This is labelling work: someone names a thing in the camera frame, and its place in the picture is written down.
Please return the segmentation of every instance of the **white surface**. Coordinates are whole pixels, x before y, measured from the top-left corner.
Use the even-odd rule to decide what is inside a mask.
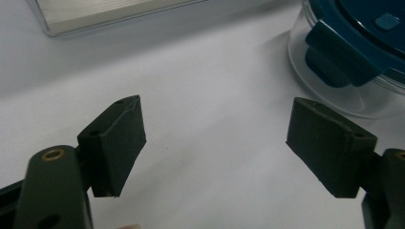
[[[299,8],[210,0],[54,39],[1,1],[0,186],[140,94],[148,143],[120,198],[91,198],[96,228],[363,228],[363,193],[334,199],[285,144],[293,97],[309,97],[286,51]],[[405,148],[402,117],[353,120],[379,153]]]

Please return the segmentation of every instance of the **screw hole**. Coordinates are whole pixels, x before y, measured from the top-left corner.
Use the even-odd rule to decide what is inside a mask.
[[[37,229],[50,229],[50,228],[55,227],[59,222],[60,222],[59,215],[50,215],[50,216],[42,219],[38,223]]]
[[[97,136],[97,135],[99,135],[101,133],[101,131],[91,131],[90,132],[90,135],[92,135],[92,136]]]
[[[50,161],[50,160],[56,160],[65,155],[65,151],[62,149],[52,149],[46,153],[44,153],[41,157],[42,160],[45,161]]]

